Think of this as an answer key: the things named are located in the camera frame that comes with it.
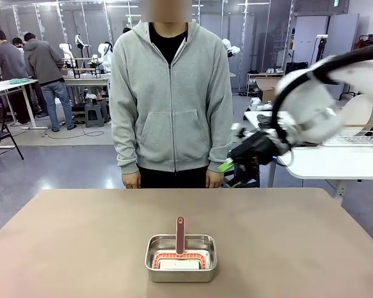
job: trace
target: man's left hand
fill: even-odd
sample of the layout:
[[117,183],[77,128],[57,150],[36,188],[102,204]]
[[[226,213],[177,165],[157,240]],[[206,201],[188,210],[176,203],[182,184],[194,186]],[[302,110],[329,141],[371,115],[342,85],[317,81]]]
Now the man's left hand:
[[206,188],[219,188],[223,185],[224,174],[210,171],[206,172]]

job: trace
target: neck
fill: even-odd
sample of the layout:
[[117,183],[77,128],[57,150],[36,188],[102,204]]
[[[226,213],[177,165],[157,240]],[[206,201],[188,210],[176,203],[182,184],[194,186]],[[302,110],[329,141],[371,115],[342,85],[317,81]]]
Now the neck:
[[187,23],[154,23],[156,32],[162,37],[174,37],[188,30]]

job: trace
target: blue jeans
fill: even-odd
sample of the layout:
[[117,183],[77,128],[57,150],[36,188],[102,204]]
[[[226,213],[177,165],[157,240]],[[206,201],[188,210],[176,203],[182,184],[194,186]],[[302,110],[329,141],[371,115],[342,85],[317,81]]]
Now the blue jeans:
[[64,82],[55,82],[42,86],[44,99],[47,103],[48,115],[50,116],[53,129],[60,129],[60,123],[57,117],[57,108],[55,105],[55,96],[57,96],[62,104],[65,120],[67,121],[68,129],[71,129],[74,124],[72,120],[72,111],[70,106],[70,97],[67,86]]

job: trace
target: hoodie pocket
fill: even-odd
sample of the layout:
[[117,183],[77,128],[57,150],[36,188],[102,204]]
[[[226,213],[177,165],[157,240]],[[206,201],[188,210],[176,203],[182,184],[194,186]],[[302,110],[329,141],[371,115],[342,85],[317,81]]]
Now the hoodie pocket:
[[157,163],[173,160],[168,113],[148,113],[139,147],[141,156],[146,160]]
[[177,160],[197,160],[208,156],[208,126],[201,124],[196,110],[175,113],[174,134]]

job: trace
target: white wire rack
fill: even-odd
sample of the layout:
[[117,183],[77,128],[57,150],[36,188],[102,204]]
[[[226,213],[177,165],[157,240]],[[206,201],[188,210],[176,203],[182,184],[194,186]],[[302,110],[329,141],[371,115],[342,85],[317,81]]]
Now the white wire rack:
[[348,125],[333,138],[323,142],[326,147],[373,147],[373,125]]

